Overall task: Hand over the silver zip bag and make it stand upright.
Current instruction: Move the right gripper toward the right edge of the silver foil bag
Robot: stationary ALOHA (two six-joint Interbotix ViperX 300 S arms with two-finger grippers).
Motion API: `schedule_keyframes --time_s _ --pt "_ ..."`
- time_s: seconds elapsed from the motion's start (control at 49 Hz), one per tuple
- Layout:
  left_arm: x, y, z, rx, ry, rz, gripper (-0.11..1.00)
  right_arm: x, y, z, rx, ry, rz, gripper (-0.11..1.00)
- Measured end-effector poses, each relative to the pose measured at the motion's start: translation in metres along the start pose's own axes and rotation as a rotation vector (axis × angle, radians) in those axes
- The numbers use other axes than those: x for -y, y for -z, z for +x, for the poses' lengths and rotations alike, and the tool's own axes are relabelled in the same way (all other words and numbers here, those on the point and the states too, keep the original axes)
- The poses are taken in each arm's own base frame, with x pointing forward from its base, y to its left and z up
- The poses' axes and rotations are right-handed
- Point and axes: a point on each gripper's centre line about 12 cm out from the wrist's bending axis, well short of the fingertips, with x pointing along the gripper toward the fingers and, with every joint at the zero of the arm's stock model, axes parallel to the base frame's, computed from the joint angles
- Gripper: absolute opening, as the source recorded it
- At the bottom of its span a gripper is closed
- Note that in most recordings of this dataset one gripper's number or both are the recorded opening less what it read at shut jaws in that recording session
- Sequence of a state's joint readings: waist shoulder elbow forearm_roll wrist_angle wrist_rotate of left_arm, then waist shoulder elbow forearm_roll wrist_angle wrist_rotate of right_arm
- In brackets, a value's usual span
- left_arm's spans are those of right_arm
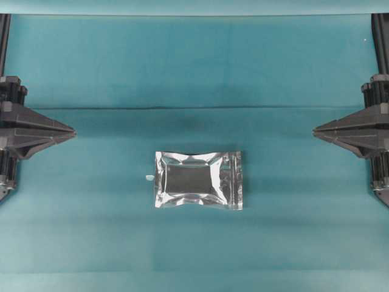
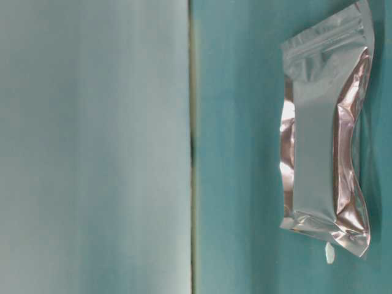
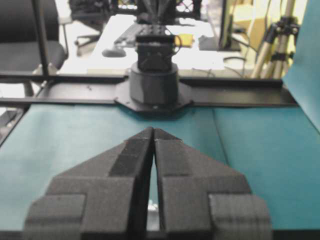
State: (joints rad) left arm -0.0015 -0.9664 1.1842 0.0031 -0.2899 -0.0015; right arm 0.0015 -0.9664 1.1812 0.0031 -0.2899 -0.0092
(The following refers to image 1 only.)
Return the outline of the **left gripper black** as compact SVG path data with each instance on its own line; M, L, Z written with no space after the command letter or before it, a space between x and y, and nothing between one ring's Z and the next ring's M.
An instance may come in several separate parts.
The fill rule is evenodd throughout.
M17 76L1 77L1 122L65 133L1 137L1 190L15 189L18 159L30 159L40 151L76 137L72 127L24 107L27 93Z

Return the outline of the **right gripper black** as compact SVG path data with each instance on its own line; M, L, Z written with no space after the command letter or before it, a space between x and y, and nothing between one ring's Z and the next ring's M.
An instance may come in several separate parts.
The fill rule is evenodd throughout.
M313 129L314 136L359 158L371 158L371 188L388 188L388 132L336 131L388 125L388 75L376 74L361 86L365 109Z

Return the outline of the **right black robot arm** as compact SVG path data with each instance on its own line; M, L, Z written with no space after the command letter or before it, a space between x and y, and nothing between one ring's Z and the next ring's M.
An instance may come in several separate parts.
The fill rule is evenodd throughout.
M388 14L372 14L371 29L379 73L361 86L365 108L323 124L312 134L369 160L371 188L382 195L388 191Z

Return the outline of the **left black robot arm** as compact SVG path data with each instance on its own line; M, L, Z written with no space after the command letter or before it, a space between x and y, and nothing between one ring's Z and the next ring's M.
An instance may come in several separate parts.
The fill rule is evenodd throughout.
M1 15L1 198L15 190L18 162L68 141L76 131L24 105L28 90L17 76L4 75L10 14Z

